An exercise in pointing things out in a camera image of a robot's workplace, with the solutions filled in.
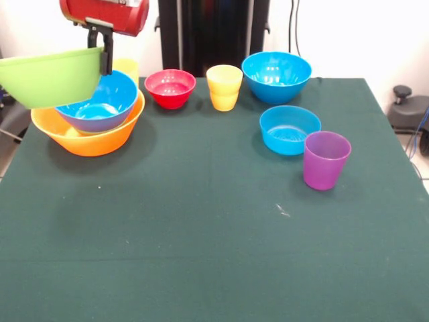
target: red bowl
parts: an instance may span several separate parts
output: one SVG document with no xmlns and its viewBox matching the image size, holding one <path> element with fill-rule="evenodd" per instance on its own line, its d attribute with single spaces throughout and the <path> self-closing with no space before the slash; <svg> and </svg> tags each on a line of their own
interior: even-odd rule
<svg viewBox="0 0 429 322">
<path fill-rule="evenodd" d="M 195 84 L 194 76 L 178 69 L 164 69 L 145 80 L 146 89 L 164 109 L 181 108 L 194 90 Z"/>
</svg>

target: orange bowl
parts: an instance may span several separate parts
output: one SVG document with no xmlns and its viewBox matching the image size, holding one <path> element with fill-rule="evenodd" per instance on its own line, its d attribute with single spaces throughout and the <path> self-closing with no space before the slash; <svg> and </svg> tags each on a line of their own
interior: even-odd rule
<svg viewBox="0 0 429 322">
<path fill-rule="evenodd" d="M 123 146 L 144 107 L 145 98 L 139 91 L 133 110 L 121 126 L 93 136 L 86 136 L 76 131 L 55 109 L 32 109 L 32 121 L 40 131 L 67 151 L 78 156 L 102 156 Z"/>
</svg>

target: yellow object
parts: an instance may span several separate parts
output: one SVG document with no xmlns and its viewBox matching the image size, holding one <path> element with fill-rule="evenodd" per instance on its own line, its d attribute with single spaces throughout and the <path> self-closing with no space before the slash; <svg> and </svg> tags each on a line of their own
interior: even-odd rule
<svg viewBox="0 0 429 322">
<path fill-rule="evenodd" d="M 239 98 L 243 72 L 235 66 L 216 65 L 206 76 L 213 107 L 222 112 L 232 110 Z"/>
<path fill-rule="evenodd" d="M 128 58 L 119 58 L 113 61 L 113 69 L 119 70 L 120 72 L 124 72 L 128 76 L 130 76 L 135 84 L 137 84 L 137 88 L 139 87 L 139 63 L 135 60 Z"/>
<path fill-rule="evenodd" d="M 102 156 L 119 149 L 128 140 L 144 107 L 145 98 L 139 91 L 137 102 L 123 125 L 93 136 L 76 131 L 55 109 L 32 109 L 32 121 L 69 152 L 78 156 Z"/>
</svg>

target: green bowl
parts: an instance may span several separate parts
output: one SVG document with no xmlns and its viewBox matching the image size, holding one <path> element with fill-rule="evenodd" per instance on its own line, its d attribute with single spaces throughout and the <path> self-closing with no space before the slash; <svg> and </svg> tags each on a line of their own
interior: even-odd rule
<svg viewBox="0 0 429 322">
<path fill-rule="evenodd" d="M 0 60 L 0 85 L 27 109 L 86 101 L 100 81 L 102 48 Z"/>
</svg>

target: cup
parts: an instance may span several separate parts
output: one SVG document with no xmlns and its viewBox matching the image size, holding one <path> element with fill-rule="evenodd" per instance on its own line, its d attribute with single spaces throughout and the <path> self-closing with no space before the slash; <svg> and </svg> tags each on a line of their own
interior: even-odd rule
<svg viewBox="0 0 429 322">
<path fill-rule="evenodd" d="M 243 80 L 241 69 L 231 65 L 216 65 L 207 70 L 206 76 L 213 107 L 222 112 L 232 110 L 239 98 Z"/>
<path fill-rule="evenodd" d="M 113 69 L 130 76 L 137 88 L 139 87 L 139 63 L 129 58 L 119 58 L 113 61 Z"/>
<path fill-rule="evenodd" d="M 310 134 L 304 146 L 304 182 L 315 190 L 332 189 L 351 153 L 350 142 L 338 133 Z"/>
</svg>

